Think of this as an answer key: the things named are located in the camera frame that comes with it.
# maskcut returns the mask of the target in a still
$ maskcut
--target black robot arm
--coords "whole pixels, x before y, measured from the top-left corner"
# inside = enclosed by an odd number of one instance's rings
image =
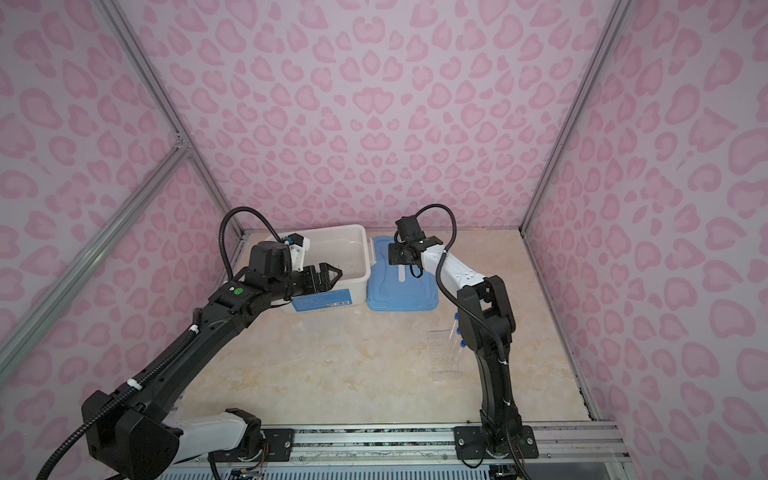
[[[246,412],[227,410],[186,432],[163,421],[192,379],[273,301],[326,292],[336,285],[342,271],[327,263],[319,265],[319,272],[314,266],[294,269],[291,246],[300,248],[302,241],[294,234],[283,243],[255,245],[249,265],[219,287],[206,306],[194,310],[188,330],[114,392],[88,397],[81,408],[84,424],[51,455],[37,479],[48,478],[83,434],[92,457],[131,480],[156,478],[174,462],[218,449],[254,457],[262,443],[261,421]]]
[[[439,238],[427,237],[419,226],[417,217],[430,208],[443,209],[451,217],[451,240],[445,246]],[[485,450],[495,457],[511,455],[526,478],[515,447],[523,425],[509,375],[509,350],[516,325],[504,281],[475,272],[449,252],[456,238],[456,221],[445,205],[427,205],[396,224],[389,264],[417,266],[434,274],[440,291],[457,306],[458,327],[466,346],[475,352],[480,371]],[[481,302],[490,306],[483,308]]]

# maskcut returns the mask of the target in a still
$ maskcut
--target pink leopard print wall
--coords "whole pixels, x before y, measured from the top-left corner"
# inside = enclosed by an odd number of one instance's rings
[[[34,478],[82,423],[80,405],[111,392],[186,329],[223,272],[221,215],[184,164],[0,391],[0,476]],[[110,476],[80,441],[52,478]]]
[[[170,150],[86,0],[0,6],[0,345]]]
[[[283,228],[518,225],[613,1],[121,4],[230,202]]]
[[[768,3],[643,1],[531,238],[642,478],[768,477]]]

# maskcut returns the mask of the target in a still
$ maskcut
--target beige tabletop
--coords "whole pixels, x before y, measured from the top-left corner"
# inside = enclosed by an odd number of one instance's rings
[[[450,238],[449,231],[429,234]],[[255,233],[247,239],[234,271],[265,237]],[[505,281],[517,320],[510,370],[523,421],[589,420],[519,232],[459,231],[451,251],[478,272]],[[366,304],[267,311],[195,378],[177,414],[241,408],[271,425],[477,422],[482,396],[474,353],[463,349],[453,378],[434,380],[430,338],[452,328],[456,311],[439,296],[429,312],[381,313]]]

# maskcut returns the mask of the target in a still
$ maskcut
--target cable tie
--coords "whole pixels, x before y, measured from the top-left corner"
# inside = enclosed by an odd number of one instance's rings
[[[128,386],[132,386],[132,387],[134,387],[136,390],[142,390],[142,389],[144,388],[144,387],[143,387],[143,386],[141,386],[141,384],[140,384],[139,382],[137,382],[135,379],[128,379],[128,381],[127,381],[126,383],[128,384]]]

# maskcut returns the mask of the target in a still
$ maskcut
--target black mounting plate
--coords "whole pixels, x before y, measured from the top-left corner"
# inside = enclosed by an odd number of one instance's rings
[[[264,429],[264,438],[270,449],[266,454],[267,462],[288,462],[293,449],[293,429]],[[216,463],[239,462],[234,450],[214,452]]]
[[[492,461],[490,455],[485,452],[487,446],[487,436],[482,431],[482,427],[454,427],[453,442],[456,447],[456,458],[459,460],[479,460],[485,457]],[[464,441],[464,445],[459,444],[459,440]],[[523,425],[520,436],[517,440],[517,446],[525,458],[538,458],[538,447],[536,438],[533,436],[533,429],[528,425]]]

